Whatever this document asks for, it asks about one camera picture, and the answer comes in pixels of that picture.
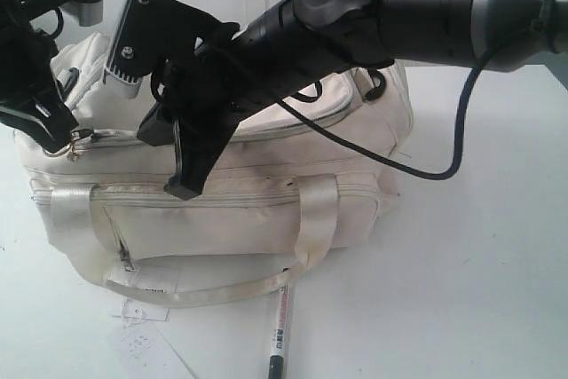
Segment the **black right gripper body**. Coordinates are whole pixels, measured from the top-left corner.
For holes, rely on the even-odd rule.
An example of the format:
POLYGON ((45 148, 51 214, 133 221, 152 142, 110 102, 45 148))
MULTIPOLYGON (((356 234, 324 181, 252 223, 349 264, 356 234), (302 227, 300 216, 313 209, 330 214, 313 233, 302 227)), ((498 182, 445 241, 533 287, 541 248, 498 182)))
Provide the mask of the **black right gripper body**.
POLYGON ((290 22, 255 21, 243 34, 234 22, 197 39, 194 63, 171 61, 152 73, 155 103, 190 131, 235 127, 293 93, 290 22))

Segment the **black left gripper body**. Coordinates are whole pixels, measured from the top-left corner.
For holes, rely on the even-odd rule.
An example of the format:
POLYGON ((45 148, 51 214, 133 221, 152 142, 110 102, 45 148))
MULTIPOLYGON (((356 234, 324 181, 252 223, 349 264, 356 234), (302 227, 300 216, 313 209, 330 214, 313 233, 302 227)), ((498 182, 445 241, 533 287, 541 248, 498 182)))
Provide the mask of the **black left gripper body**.
POLYGON ((53 53, 54 41, 31 26, 20 1, 1 0, 1 109, 36 117, 35 95, 57 88, 61 96, 53 53))

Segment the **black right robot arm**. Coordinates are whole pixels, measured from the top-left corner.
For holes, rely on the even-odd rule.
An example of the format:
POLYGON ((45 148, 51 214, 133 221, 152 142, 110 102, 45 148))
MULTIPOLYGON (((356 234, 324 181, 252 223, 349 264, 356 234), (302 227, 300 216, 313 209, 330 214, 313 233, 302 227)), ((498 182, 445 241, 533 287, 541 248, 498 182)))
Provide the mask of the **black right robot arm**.
POLYGON ((480 73, 567 50, 567 0, 281 0, 245 30, 178 0, 148 0, 136 9, 148 29, 143 72, 155 98, 138 137, 175 147, 165 189, 183 200, 201 194, 245 119, 330 74, 398 59, 470 71, 449 167, 400 166, 418 178, 447 180, 462 163, 465 113, 480 73))

